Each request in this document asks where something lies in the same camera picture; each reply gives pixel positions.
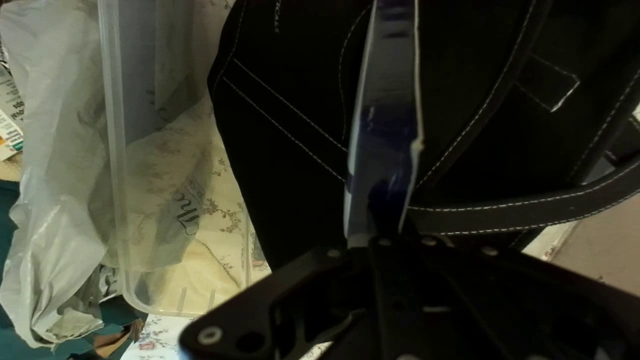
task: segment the bag handle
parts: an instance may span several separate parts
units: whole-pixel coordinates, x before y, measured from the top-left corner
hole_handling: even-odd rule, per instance
[[[517,233],[594,217],[632,198],[638,189],[640,157],[583,189],[469,207],[413,207],[410,217],[420,234]]]

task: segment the black strap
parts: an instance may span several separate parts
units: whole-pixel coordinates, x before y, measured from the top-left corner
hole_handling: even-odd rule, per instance
[[[489,204],[447,209],[413,207],[410,214],[420,234],[517,233],[594,217],[632,198],[638,189],[640,157],[583,189]]]

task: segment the white plastic bag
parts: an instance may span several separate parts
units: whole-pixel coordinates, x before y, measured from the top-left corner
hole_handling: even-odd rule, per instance
[[[54,346],[102,326],[94,270],[106,255],[111,186],[96,2],[6,5],[0,36],[27,105],[0,305],[30,346]]]

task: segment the bag strap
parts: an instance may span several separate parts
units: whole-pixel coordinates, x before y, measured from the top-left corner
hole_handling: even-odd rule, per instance
[[[469,207],[413,207],[410,217],[414,217],[420,234],[517,233],[594,217],[632,198],[638,189],[640,157],[583,189]]]

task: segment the black leather bag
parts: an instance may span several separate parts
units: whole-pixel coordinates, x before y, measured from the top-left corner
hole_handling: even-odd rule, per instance
[[[638,0],[420,2],[427,150],[410,220],[533,238],[640,189]],[[273,266],[342,240],[371,0],[236,0],[211,74]]]

